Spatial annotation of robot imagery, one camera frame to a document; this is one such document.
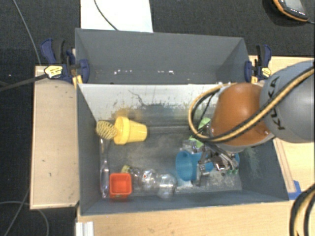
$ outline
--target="clear plastic bottle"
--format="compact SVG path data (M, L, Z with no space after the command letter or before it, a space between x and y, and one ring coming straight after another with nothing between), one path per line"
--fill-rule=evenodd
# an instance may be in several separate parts
M153 169L141 169L124 165L122 172L131 174L134 189L156 194L162 199L173 196L177 187L177 179L168 173L159 173Z

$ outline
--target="yellow cable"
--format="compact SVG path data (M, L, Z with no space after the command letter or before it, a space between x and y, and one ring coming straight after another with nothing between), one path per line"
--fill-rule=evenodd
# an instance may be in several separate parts
M305 80L306 78L308 78L309 76L311 76L313 74L314 74L314 68L312 70L308 71L307 73L301 75L300 77L295 79L291 84L289 84L289 86L287 86L281 93L279 93L279 95L277 95L274 100L272 100L259 114L257 114L247 124L241 126L240 128L238 128L237 130L231 132L230 134L227 134L227 135L219 137L219 138L215 138L215 137L211 138L209 136L204 136L204 135L198 134L198 131L194 128L192 120L191 120L191 112L192 112L192 109L193 109L195 103L199 99L201 99L203 96L205 96L206 94L211 93L211 92L217 90L218 88L226 86L227 84L224 84L224 85L218 86L216 88L210 89L210 90L206 91L205 93L199 95L192 102L192 104L191 104L191 106L189 108L189 113L188 113L189 126L190 126L191 130L193 131L193 133L197 137L203 138L203 139L209 139L210 142L221 142L221 141L225 141L227 139L233 138L233 137L239 135L240 133L244 132L245 130L247 130L249 127L251 127L256 122L258 122L265 114L267 114L270 110L272 110L274 108L274 106L277 105L295 86L297 86L299 83L301 83L303 80Z

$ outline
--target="black floor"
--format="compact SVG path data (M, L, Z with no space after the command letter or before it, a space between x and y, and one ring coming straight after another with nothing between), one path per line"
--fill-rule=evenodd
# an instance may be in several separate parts
M33 76L37 63L30 39L12 0L0 0L0 82ZM80 0L16 0L37 46L46 38L65 38L74 47ZM156 32L240 36L248 53L268 44L276 56L314 57L314 25L274 12L268 0L150 0ZM314 0L303 0L314 20ZM30 179L32 85L0 92L0 202L21 201ZM3 235L18 205L0 206ZM73 235L72 208L45 210L50 235ZM9 235L45 235L44 220L23 208Z

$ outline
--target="wooden table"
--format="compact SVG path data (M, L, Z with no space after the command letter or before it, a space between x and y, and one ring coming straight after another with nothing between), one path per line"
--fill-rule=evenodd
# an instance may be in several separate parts
M310 58L272 57L272 72ZM42 68L37 68L37 75ZM54 114L59 119L52 122ZM35 83L34 126L31 166L31 208L73 207L79 200L78 155L75 148L74 89L60 81ZM315 181L314 143L277 142L284 151L283 171L305 190ZM288 179L287 187L292 187ZM96 236L286 236L292 201L240 206L80 216L77 221L94 222ZM315 212L311 224L315 225ZM311 227L310 235L315 235Z

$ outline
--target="clamp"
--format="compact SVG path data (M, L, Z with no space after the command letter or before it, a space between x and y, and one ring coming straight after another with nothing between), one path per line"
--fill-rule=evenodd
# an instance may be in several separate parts
M254 66L251 61L245 63L245 80L246 82L256 83L260 80L266 80L271 75L268 68L271 60L271 49L268 45L256 45L258 59L255 59Z
M44 40L40 45L40 51L49 63L44 70L48 78L73 83L73 80L80 75L82 82L87 83L90 75L88 60L80 59L76 64L72 50L67 50L64 55L63 46L64 39L51 38Z

